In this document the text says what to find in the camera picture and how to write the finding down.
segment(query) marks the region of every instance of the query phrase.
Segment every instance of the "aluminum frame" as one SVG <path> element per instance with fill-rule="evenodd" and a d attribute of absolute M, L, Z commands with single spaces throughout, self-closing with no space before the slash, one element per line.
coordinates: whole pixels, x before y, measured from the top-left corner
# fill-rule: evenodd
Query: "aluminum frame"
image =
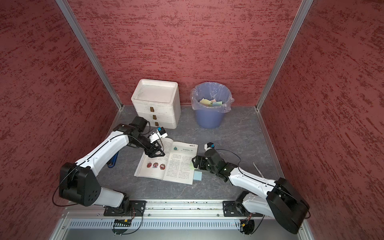
<path fill-rule="evenodd" d="M 285 178 L 283 170 L 281 169 L 281 166 L 280 166 L 280 162 L 279 162 L 279 160 L 277 158 L 275 149 L 274 149 L 273 144 L 271 142 L 271 138 L 269 137 L 268 130 L 266 129 L 266 126 L 265 126 L 265 123 L 264 123 L 264 120 L 263 120 L 263 117 L 261 115 L 260 110 L 256 109 L 256 115 L 257 115 L 257 119 L 259 120 L 260 127 L 261 127 L 261 129 L 263 131 L 265 142 L 266 142 L 266 145 L 268 147 L 269 153 L 271 154 L 272 161 L 275 164 L 277 175 L 279 177 Z"/>
<path fill-rule="evenodd" d="M 67 0 L 56 0 L 56 3 L 59 5 L 60 10 L 62 11 L 64 17 L 67 19 L 69 25 L 71 26 L 73 32 L 75 33 L 77 39 L 79 40 L 80 44 L 83 46 L 84 51 L 88 55 L 89 59 L 91 60 L 91 63 L 93 64 L 94 68 L 96 69 L 97 73 L 99 74 L 101 80 L 103 81 L 105 87 L 107 88 L 109 94 L 111 95 L 113 101 L 115 102 L 118 109 L 122 109 L 123 104 L 120 101 L 119 96 L 117 95 L 116 91 L 114 90 L 111 82 L 109 81 L 109 78 L 107 74 L 105 73 L 99 59 L 97 58 L 95 52 L 93 51 L 90 43 L 87 40 L 87 37 L 85 36 L 83 30 L 81 29 L 79 23 L 77 22 L 77 19 L 75 15 L 73 14 L 73 11 L 71 7 L 69 6 Z"/>
<path fill-rule="evenodd" d="M 109 128 L 108 130 L 108 133 L 107 133 L 107 136 L 105 136 L 105 139 L 111 134 L 112 130 L 114 127 L 116 127 L 118 125 L 118 120 L 120 119 L 120 116 L 121 114 L 123 113 L 123 109 L 124 109 L 124 106 L 118 110 L 118 112 L 116 113 L 116 116 L 115 118 L 113 119 L 113 122 L 111 124 L 111 127 Z"/>
<path fill-rule="evenodd" d="M 279 73 L 279 70 L 281 66 L 283 65 L 283 62 L 291 49 L 291 46 L 293 44 L 293 41 L 296 38 L 297 33 L 300 30 L 301 25 L 304 22 L 305 16 L 307 15 L 311 5 L 312 5 L 313 0 L 303 0 L 300 4 L 299 10 L 297 11 L 297 14 L 295 16 L 295 19 L 293 20 L 292 26 L 288 32 L 287 38 L 285 38 L 285 41 L 283 43 L 283 46 L 280 50 L 279 56 L 277 57 L 277 60 L 275 62 L 275 65 L 273 66 L 272 72 L 269 75 L 269 78 L 263 88 L 263 91 L 260 95 L 259 100 L 257 101 L 256 108 L 258 110 L 261 109 L 266 96 L 268 95 L 273 82 L 276 79 L 277 74 Z"/>
<path fill-rule="evenodd" d="M 156 219 L 166 222 L 168 220 L 180 219 L 204 219 L 204 220 L 228 220 L 243 219 L 243 217 L 224 217 L 223 201 L 234 201 L 234 199 L 132 199 L 147 201 L 143 219 Z M 72 220 L 76 219 L 130 219 L 130 217 L 104 217 L 104 208 L 102 206 L 84 207 L 74 205 L 66 207 L 62 218 L 59 219 L 50 240 L 62 240 L 66 231 L 70 228 Z M 309 229 L 309 225 L 304 220 L 298 233 L 301 240 L 314 240 Z"/>

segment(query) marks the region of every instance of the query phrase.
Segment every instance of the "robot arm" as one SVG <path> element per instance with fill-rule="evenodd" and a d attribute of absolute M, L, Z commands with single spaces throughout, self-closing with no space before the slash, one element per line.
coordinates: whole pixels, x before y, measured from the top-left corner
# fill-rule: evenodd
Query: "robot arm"
<path fill-rule="evenodd" d="M 129 125 L 119 124 L 113 132 L 95 149 L 75 163 L 65 163 L 60 169 L 59 196 L 83 206 L 109 206 L 115 212 L 125 214 L 131 208 L 129 198 L 125 193 L 103 188 L 96 176 L 102 167 L 124 146 L 143 148 L 149 157 L 164 156 L 157 142 L 160 137 L 166 137 L 164 128 L 159 127 L 149 137 L 142 132 L 147 121 L 135 117 Z"/>
<path fill-rule="evenodd" d="M 240 216 L 260 213 L 274 217 L 287 231 L 296 234 L 309 210 L 308 203 L 284 178 L 265 179 L 244 171 L 233 163 L 225 162 L 214 149 L 213 143 L 205 146 L 204 156 L 192 159 L 195 168 L 209 170 L 225 182 L 245 188 L 228 212 Z"/>

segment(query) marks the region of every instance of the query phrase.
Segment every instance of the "book page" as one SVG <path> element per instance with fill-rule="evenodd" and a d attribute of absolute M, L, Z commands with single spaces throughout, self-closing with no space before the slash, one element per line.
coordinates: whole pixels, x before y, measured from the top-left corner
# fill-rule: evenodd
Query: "book page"
<path fill-rule="evenodd" d="M 168 167 L 163 180 L 192 184 L 195 171 L 192 158 L 194 158 L 196 154 L 196 144 L 173 142 Z"/>
<path fill-rule="evenodd" d="M 135 176 L 163 179 L 165 169 L 168 165 L 168 158 L 172 148 L 173 140 L 166 137 L 162 138 L 161 141 L 164 144 L 162 149 L 165 153 L 165 156 L 150 158 L 143 152 L 140 163 L 136 169 Z"/>

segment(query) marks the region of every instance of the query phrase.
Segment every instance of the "sticky note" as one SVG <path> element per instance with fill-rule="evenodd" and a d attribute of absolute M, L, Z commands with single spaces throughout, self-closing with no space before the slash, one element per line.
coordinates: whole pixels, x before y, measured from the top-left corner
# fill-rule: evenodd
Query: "sticky note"
<path fill-rule="evenodd" d="M 195 171 L 194 174 L 193 174 L 193 180 L 201 181 L 201 177 L 202 177 L 202 176 L 203 176 L 203 173 L 202 173 L 202 172 Z"/>
<path fill-rule="evenodd" d="M 204 105 L 207 105 L 207 106 L 210 106 L 212 102 L 207 100 L 207 99 L 205 99 L 205 98 L 203 98 L 203 99 L 200 100 L 200 103 L 204 104 Z"/>
<path fill-rule="evenodd" d="M 217 106 L 221 106 L 221 105 L 223 105 L 222 101 L 221 102 L 213 102 L 212 103 L 212 107 L 217 107 Z"/>

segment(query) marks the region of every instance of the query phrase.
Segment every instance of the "metal corner post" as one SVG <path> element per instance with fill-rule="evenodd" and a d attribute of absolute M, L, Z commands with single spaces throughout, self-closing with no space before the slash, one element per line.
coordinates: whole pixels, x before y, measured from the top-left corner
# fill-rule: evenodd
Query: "metal corner post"
<path fill-rule="evenodd" d="M 119 96 L 117 95 L 116 91 L 114 90 L 111 82 L 108 79 L 107 74 L 105 73 L 101 63 L 99 62 L 95 52 L 93 51 L 90 43 L 88 42 L 87 38 L 85 37 L 85 34 L 83 30 L 81 29 L 79 23 L 77 22 L 77 19 L 75 15 L 72 12 L 71 7 L 69 6 L 67 0 L 56 0 L 56 3 L 59 5 L 60 10 L 64 14 L 64 17 L 67 19 L 69 25 L 71 26 L 73 32 L 75 33 L 77 39 L 79 40 L 80 44 L 83 46 L 84 51 L 88 55 L 89 59 L 91 60 L 91 63 L 93 64 L 94 68 L 96 69 L 97 73 L 99 74 L 101 80 L 103 81 L 105 87 L 107 88 L 109 94 L 113 98 L 113 101 L 116 103 L 116 106 L 119 109 L 122 109 L 123 104 L 119 99 Z"/>
<path fill-rule="evenodd" d="M 268 131 L 266 129 L 264 120 L 263 120 L 262 115 L 261 115 L 261 113 L 260 113 L 260 111 L 258 109 L 256 109 L 256 115 L 257 115 L 257 118 L 259 120 L 260 127 L 261 127 L 261 129 L 263 131 L 263 135 L 264 135 L 265 142 L 266 142 L 266 145 L 268 147 L 269 153 L 271 154 L 273 163 L 275 165 L 275 168 L 276 168 L 276 171 L 277 171 L 277 175 L 279 177 L 283 177 L 284 178 L 283 170 L 281 169 L 279 160 L 277 159 L 277 155 L 276 155 L 275 149 L 273 147 L 273 144 L 271 142 L 271 139 L 269 137 Z"/>
<path fill-rule="evenodd" d="M 271 74 L 269 75 L 269 78 L 263 88 L 263 91 L 260 95 L 259 100 L 257 101 L 256 108 L 258 110 L 261 109 L 266 96 L 268 95 L 268 92 L 270 91 L 273 82 L 276 79 L 277 74 L 279 73 L 279 70 L 281 66 L 283 65 L 283 62 L 293 44 L 293 41 L 296 38 L 297 33 L 299 32 L 299 29 L 301 25 L 304 22 L 305 16 L 307 15 L 313 0 L 303 0 L 301 2 L 301 5 L 299 7 L 299 10 L 297 11 L 297 14 L 295 16 L 295 19 L 293 20 L 292 26 L 288 32 L 287 38 L 285 39 L 283 46 L 280 50 L 279 56 L 277 57 L 277 60 L 275 62 L 275 65 L 272 68 Z"/>

